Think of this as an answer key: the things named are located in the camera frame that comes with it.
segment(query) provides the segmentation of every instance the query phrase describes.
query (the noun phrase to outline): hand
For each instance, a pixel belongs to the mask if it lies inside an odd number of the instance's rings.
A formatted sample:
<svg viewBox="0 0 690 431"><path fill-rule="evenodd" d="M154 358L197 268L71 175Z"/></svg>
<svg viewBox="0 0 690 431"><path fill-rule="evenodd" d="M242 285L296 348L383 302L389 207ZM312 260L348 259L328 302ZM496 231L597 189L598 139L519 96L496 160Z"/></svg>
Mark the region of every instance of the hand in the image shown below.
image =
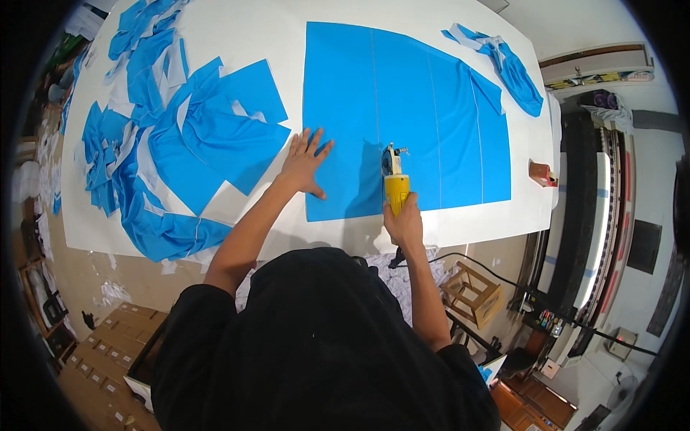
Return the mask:
<svg viewBox="0 0 690 431"><path fill-rule="evenodd" d="M326 200L326 193L317 186L314 180L314 173L321 163L326 159L328 153L331 152L334 142L329 141L319 155L315 156L316 149L319 147L319 140L324 133L324 129L319 129L314 134L314 139L311 144L308 142L309 128L304 129L302 138L295 134L293 141L290 144L290 152L288 158L283 163L283 170L280 175L283 179L291 184L295 191L311 193L322 201Z"/></svg>
<svg viewBox="0 0 690 431"><path fill-rule="evenodd" d="M426 257L422 242L422 214L417 207L417 193L410 193L397 217L388 202L384 203L384 226L391 238L400 246L407 257L421 251Z"/></svg>

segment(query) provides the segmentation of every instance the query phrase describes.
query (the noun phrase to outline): person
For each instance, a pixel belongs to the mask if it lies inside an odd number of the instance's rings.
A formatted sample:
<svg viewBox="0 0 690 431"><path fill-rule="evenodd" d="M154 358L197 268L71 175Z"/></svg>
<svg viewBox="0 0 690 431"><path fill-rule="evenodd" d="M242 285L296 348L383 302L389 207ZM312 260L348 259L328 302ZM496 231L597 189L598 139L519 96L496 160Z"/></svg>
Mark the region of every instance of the person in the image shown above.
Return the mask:
<svg viewBox="0 0 690 431"><path fill-rule="evenodd" d="M499 430L480 372L449 326L422 244L417 195L384 226L407 258L413 327L366 265L337 248L293 250L237 287L297 192L326 199L314 173L323 130L292 139L281 173L230 231L204 284L180 295L155 361L161 429Z"/></svg>

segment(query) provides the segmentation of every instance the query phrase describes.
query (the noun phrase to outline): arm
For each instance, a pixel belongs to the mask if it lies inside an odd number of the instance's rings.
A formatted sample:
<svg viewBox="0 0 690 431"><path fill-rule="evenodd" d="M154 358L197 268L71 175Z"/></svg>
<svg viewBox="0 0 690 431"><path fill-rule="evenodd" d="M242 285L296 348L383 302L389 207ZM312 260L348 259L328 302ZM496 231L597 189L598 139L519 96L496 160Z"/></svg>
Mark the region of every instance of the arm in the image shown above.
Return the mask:
<svg viewBox="0 0 690 431"><path fill-rule="evenodd" d="M333 147L333 141L329 141L315 155L323 132L323 129L317 130L311 144L308 142L309 128L304 129L301 138L297 134L293 137L282 171L220 245L208 267L205 284L235 297L237 287L259 256L268 231L295 193L311 193L326 200L326 193L314 181L316 169Z"/></svg>
<svg viewBox="0 0 690 431"><path fill-rule="evenodd" d="M400 245L407 259L412 285L413 329L434 352L437 352L451 343L451 335L441 296L426 260L417 193L410 193L397 217L393 216L391 206L385 203L384 226L391 238Z"/></svg>

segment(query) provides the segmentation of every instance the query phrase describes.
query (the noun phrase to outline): left hand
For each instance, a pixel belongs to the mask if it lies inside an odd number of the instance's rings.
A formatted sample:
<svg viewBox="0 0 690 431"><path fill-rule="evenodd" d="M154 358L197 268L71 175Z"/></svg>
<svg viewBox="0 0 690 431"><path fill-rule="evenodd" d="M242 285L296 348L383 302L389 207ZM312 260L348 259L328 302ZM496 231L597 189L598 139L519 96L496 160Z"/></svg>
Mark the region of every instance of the left hand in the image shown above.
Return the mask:
<svg viewBox="0 0 690 431"><path fill-rule="evenodd" d="M318 155L315 155L319 147L319 140L324 133L324 129L319 129L314 134L314 139L309 143L309 128L304 129L302 137L298 134L293 137L290 143L288 158L283 163L283 170L280 175L285 182L291 184L294 190L304 193L311 193L322 201L326 200L326 193L316 184L314 173L321 163L326 159L328 153L333 148L333 140L329 141Z"/></svg>

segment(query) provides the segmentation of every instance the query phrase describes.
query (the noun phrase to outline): boxes stack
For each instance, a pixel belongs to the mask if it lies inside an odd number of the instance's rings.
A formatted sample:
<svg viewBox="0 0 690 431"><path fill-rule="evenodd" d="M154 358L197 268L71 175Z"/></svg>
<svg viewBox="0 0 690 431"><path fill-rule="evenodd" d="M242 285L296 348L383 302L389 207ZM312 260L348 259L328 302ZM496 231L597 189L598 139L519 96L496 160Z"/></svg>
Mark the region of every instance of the boxes stack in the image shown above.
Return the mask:
<svg viewBox="0 0 690 431"><path fill-rule="evenodd" d="M58 384L95 430L160 430L124 380L167 313L122 303L67 358Z"/></svg>

